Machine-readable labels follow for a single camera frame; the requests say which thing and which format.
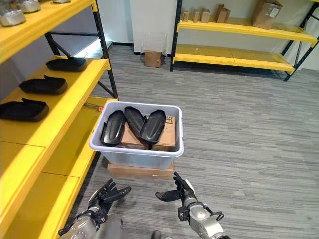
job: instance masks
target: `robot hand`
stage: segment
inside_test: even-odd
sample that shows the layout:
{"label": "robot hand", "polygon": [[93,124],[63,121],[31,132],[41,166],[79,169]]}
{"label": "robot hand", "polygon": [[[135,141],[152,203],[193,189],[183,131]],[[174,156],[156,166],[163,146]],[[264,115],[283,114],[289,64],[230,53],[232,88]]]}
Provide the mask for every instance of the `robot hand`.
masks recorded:
{"label": "robot hand", "polygon": [[59,236],[61,239],[94,238],[100,224],[106,222],[112,203],[123,198],[130,191],[131,187],[118,190],[113,179],[110,179],[91,196],[88,210],[77,215],[72,223],[59,230]]}
{"label": "robot hand", "polygon": [[181,221],[188,221],[190,227],[202,239],[230,239],[218,222],[223,219],[224,214],[213,212],[206,204],[199,202],[191,183],[187,179],[183,180],[176,172],[174,175],[177,189],[163,193],[157,192],[156,197],[164,202],[181,199],[182,207],[178,208],[178,218]]}

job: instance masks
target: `brown cardboard box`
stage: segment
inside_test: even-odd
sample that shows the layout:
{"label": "brown cardboard box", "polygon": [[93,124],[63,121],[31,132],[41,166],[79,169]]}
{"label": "brown cardboard box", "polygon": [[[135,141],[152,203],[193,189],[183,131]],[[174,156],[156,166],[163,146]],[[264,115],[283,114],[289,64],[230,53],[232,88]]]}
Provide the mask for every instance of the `brown cardboard box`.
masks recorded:
{"label": "brown cardboard box", "polygon": [[276,0],[259,0],[253,18],[253,26],[270,29],[283,6]]}
{"label": "brown cardboard box", "polygon": [[218,20],[219,13],[220,13],[220,11],[223,9],[224,6],[225,6],[224,4],[219,4],[219,5],[218,5],[218,8],[217,8],[217,11],[216,11],[216,14],[215,14],[215,21],[216,21],[216,22],[217,22],[217,20]]}
{"label": "brown cardboard box", "polygon": [[193,22],[198,22],[199,20],[199,10],[195,9],[193,12]]}
{"label": "brown cardboard box", "polygon": [[215,21],[218,23],[226,22],[228,20],[228,17],[230,15],[230,10],[227,8],[224,8],[224,4],[218,5],[216,15],[215,15]]}
{"label": "brown cardboard box", "polygon": [[168,169],[160,170],[157,168],[138,168],[109,163],[108,170],[114,177],[157,178],[171,180],[173,177],[174,165],[171,163]]}
{"label": "brown cardboard box", "polygon": [[201,13],[200,21],[204,23],[209,22],[210,11],[208,9],[203,8],[203,12]]}
{"label": "brown cardboard box", "polygon": [[223,7],[219,12],[216,22],[218,23],[226,22],[228,20],[229,15],[230,15],[230,10]]}
{"label": "brown cardboard box", "polygon": [[[141,143],[134,135],[129,125],[125,123],[122,142],[119,147],[145,149],[148,150],[147,144]],[[175,117],[166,116],[164,130],[157,144],[153,145],[152,150],[173,151],[175,148]]]}
{"label": "brown cardboard box", "polygon": [[182,13],[181,20],[182,20],[182,21],[188,21],[188,16],[189,16],[189,12],[188,12],[188,11],[184,11],[184,12]]}
{"label": "brown cardboard box", "polygon": [[154,144],[152,150],[174,151],[175,149],[175,117],[166,116],[163,133],[159,137],[159,142]]}
{"label": "brown cardboard box", "polygon": [[151,67],[160,67],[161,52],[145,51],[145,65]]}

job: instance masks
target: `yellow shelf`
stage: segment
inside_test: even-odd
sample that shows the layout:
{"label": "yellow shelf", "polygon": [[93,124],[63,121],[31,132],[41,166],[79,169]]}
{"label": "yellow shelf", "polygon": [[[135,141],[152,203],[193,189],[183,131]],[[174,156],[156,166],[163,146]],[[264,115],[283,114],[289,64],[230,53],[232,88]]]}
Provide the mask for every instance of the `yellow shelf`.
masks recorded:
{"label": "yellow shelf", "polygon": [[[39,122],[0,119],[1,160],[6,165],[5,170],[1,172],[0,183],[11,182],[10,188],[5,191],[5,197],[1,197],[3,201],[0,206],[0,235],[6,231],[27,192],[79,113],[108,63],[107,59],[87,59],[87,69],[76,73],[51,71],[43,66],[31,77],[42,78],[44,74],[63,77],[68,83],[65,93],[58,96],[27,94],[18,87],[2,101],[20,101],[22,97],[45,101],[49,106],[49,113]],[[5,188],[1,187],[1,195],[4,194],[3,189]]]}
{"label": "yellow shelf", "polygon": [[294,71],[293,66],[278,53],[213,46],[178,44],[173,61]]}
{"label": "yellow shelf", "polygon": [[250,19],[242,18],[229,18],[227,23],[217,23],[213,20],[213,17],[211,17],[211,22],[209,23],[202,23],[200,21],[193,22],[192,20],[180,21],[177,26],[177,31],[183,28],[206,31],[232,32],[255,36],[275,37],[296,41],[306,41],[310,42],[313,46],[318,41],[314,36],[307,34],[298,26],[274,23],[271,29],[266,30],[254,27],[251,25]]}
{"label": "yellow shelf", "polygon": [[39,174],[44,166],[41,164],[43,150],[43,147],[0,142],[0,235],[8,228],[35,182],[32,173]]}
{"label": "yellow shelf", "polygon": [[0,26],[0,63],[88,6],[95,7],[95,0],[68,3],[43,0],[40,4],[40,11],[25,14],[26,22],[11,27]]}
{"label": "yellow shelf", "polygon": [[[87,102],[103,106],[114,100],[89,97]],[[89,140],[99,116],[97,109],[81,109],[31,188],[5,239],[57,237],[95,155]]]}

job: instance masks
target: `shelf upright post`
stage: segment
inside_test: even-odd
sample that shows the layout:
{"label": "shelf upright post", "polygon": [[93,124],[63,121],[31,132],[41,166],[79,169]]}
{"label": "shelf upright post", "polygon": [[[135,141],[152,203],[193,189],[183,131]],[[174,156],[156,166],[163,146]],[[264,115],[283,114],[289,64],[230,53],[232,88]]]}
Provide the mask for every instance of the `shelf upright post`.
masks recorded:
{"label": "shelf upright post", "polygon": [[175,16],[175,27],[174,27],[174,34],[173,34],[173,44],[171,46],[171,58],[170,58],[170,71],[173,71],[174,66],[174,56],[176,53],[176,45],[177,45],[177,25],[180,20],[180,13],[181,13],[181,5],[183,3],[183,0],[177,0],[177,6],[176,6],[176,16]]}
{"label": "shelf upright post", "polygon": [[[92,5],[92,12],[93,12],[96,29],[98,31],[98,35],[99,35],[99,39],[100,39],[100,43],[101,43],[101,47],[102,47],[103,57],[105,59],[109,59],[110,67],[111,67],[111,61],[109,58],[108,47],[107,47],[105,37],[104,37],[104,32],[103,32],[103,28],[102,28],[102,22],[101,22],[101,17],[100,17],[100,12],[99,12],[97,0],[95,0],[95,5]],[[118,92],[117,92],[116,86],[115,86],[112,67],[110,70],[108,70],[108,74],[109,74],[109,79],[110,79],[110,83],[111,83],[111,87],[112,87],[112,91],[113,91],[113,97],[118,99],[119,97],[118,97]]]}
{"label": "shelf upright post", "polygon": [[[319,7],[319,2],[315,2],[312,6],[312,8],[309,10],[307,16],[305,17],[305,19],[303,20],[303,22],[300,24],[300,27],[305,30],[308,20],[310,19],[310,17],[313,17],[316,20],[319,20],[317,17],[313,16],[314,11]],[[296,61],[295,61],[295,65],[294,68],[295,70],[293,71],[293,73],[288,74],[287,77],[284,79],[284,81],[288,81],[290,79],[290,77],[292,77],[292,75],[296,72],[296,70],[298,70],[298,68],[301,66],[301,64],[306,60],[306,58],[310,55],[310,53],[314,50],[314,48],[318,45],[319,42],[319,36],[317,37],[317,43],[314,46],[311,46],[308,51],[303,55],[303,57],[300,59],[300,61],[298,61],[299,59],[299,54],[300,54],[300,49],[301,49],[301,43],[299,44],[298,47],[298,52],[296,55]],[[282,52],[282,55],[285,55],[285,53],[289,50],[289,48],[291,47],[292,43],[294,41],[289,41],[287,46],[285,47],[285,49]]]}
{"label": "shelf upright post", "polygon": [[54,44],[54,40],[53,40],[51,32],[47,32],[44,36],[45,36],[47,42],[49,43],[49,46],[50,46],[53,54],[56,56],[60,56],[61,54],[59,52],[58,47]]}

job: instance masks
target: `flattened cardboard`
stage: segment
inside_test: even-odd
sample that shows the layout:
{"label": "flattened cardboard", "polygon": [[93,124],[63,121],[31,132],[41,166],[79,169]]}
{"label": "flattened cardboard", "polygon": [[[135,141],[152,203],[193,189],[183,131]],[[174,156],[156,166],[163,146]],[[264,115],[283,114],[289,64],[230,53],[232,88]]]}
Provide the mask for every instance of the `flattened cardboard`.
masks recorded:
{"label": "flattened cardboard", "polygon": [[[148,150],[147,144],[141,143],[130,129],[128,123],[125,123],[122,142],[117,147],[144,149]],[[152,150],[156,151],[173,151],[175,148],[175,117],[166,116],[165,126],[159,137],[157,144],[154,144]]]}
{"label": "flattened cardboard", "polygon": [[108,164],[108,170],[113,177],[120,178],[156,178],[172,180],[174,164],[171,163],[167,169],[160,170],[157,168],[139,168],[123,165]]}

